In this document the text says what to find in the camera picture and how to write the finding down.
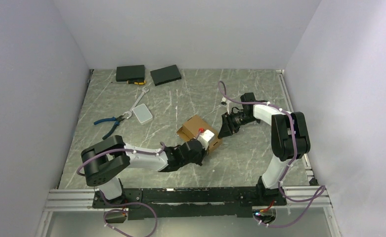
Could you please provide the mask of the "brown cardboard box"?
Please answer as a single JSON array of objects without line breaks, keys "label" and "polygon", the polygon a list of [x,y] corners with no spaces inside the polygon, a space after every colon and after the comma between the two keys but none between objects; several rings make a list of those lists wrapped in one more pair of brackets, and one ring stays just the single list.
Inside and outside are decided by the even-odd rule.
[{"label": "brown cardboard box", "polygon": [[215,138],[211,142],[208,149],[209,153],[214,152],[215,149],[217,149],[222,144],[222,140],[217,137],[218,132],[208,123],[206,123],[200,116],[194,115],[191,117],[176,133],[183,141],[187,142],[195,138],[195,136],[198,134],[199,128],[209,129],[215,134]]}]

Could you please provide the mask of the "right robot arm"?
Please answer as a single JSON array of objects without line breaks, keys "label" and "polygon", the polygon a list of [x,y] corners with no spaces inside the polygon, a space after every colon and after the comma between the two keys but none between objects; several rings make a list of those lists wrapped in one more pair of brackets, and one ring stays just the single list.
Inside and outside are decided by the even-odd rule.
[{"label": "right robot arm", "polygon": [[221,103],[227,107],[222,117],[218,138],[232,136],[242,125],[265,122],[271,126],[271,150],[273,157],[267,170],[256,184],[256,200],[267,205],[280,194],[279,187],[295,160],[310,150],[310,139],[304,114],[289,112],[265,100],[255,99],[252,92],[240,97],[242,109],[236,112],[230,107],[232,100],[223,97]]}]

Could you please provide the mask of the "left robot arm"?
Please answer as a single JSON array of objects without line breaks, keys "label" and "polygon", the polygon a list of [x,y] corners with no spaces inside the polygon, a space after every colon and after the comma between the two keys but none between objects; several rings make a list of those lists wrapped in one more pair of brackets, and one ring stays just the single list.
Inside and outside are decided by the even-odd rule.
[{"label": "left robot arm", "polygon": [[85,177],[89,187],[97,187],[112,207],[125,201],[125,193],[117,175],[126,168],[174,172],[188,164],[202,165],[213,135],[198,135],[177,146],[158,149],[136,147],[125,143],[122,136],[109,137],[81,152],[82,165],[76,174]]}]

